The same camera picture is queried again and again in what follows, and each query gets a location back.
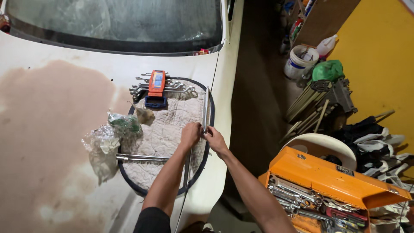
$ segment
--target orange toolbox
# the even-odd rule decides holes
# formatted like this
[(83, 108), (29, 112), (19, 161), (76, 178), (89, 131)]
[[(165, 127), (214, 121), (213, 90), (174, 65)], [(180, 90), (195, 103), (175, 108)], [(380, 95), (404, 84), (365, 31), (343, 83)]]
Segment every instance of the orange toolbox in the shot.
[[(258, 178), (265, 187), (268, 185), (271, 173), (313, 189), (325, 197), (361, 209), (360, 214), (368, 217), (366, 233), (370, 232), (368, 209), (411, 200), (410, 193), (405, 189), (288, 146), (270, 162), (269, 170)], [(321, 232), (320, 223), (316, 219), (297, 216), (292, 219), (292, 222), (302, 232)]]

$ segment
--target ingco logo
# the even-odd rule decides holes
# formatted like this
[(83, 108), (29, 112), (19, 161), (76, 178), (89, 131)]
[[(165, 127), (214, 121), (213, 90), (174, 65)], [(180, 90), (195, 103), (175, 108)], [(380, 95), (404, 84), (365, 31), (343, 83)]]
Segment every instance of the ingco logo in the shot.
[(347, 175), (355, 176), (355, 175), (354, 175), (354, 171), (349, 170), (349, 169), (346, 169), (346, 168), (341, 167), (341, 166), (338, 166), (338, 165), (337, 165), (337, 171), (338, 171), (338, 172), (345, 173), (345, 174), (347, 174)]

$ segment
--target white bucket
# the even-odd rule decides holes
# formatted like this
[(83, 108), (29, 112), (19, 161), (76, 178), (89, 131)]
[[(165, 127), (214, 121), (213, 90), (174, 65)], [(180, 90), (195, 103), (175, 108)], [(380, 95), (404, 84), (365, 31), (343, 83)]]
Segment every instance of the white bucket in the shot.
[(303, 59), (297, 56), (306, 51), (306, 48), (304, 45), (298, 45), (290, 51), (290, 57), (284, 67), (284, 73), (288, 79), (297, 82), (302, 77), (302, 74), (306, 73), (318, 61), (319, 54), (313, 48), (309, 48)]

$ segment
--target forearm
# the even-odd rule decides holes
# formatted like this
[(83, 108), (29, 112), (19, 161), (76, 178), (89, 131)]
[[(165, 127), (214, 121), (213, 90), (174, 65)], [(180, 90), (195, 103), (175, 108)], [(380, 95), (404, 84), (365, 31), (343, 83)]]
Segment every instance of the forearm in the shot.
[(258, 225), (265, 232), (296, 232), (290, 218), (275, 197), (227, 151), (221, 157), (236, 184), (237, 190)]
[(142, 209), (157, 207), (171, 217), (174, 200), (180, 187), (186, 155), (190, 148), (180, 143), (165, 163), (145, 197)]

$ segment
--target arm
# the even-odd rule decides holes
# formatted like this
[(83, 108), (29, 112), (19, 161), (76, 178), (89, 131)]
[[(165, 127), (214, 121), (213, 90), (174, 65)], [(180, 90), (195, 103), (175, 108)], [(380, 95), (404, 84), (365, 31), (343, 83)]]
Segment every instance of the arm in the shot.
[(142, 205), (142, 210), (148, 207), (157, 207), (171, 217), (183, 174), (185, 158), (190, 149), (199, 141), (200, 135), (200, 123), (188, 123), (183, 128), (181, 142), (152, 183)]
[(295, 233), (291, 220), (276, 198), (237, 160), (223, 136), (209, 126), (205, 134), (210, 148), (226, 163), (237, 190), (257, 224), (264, 232)]

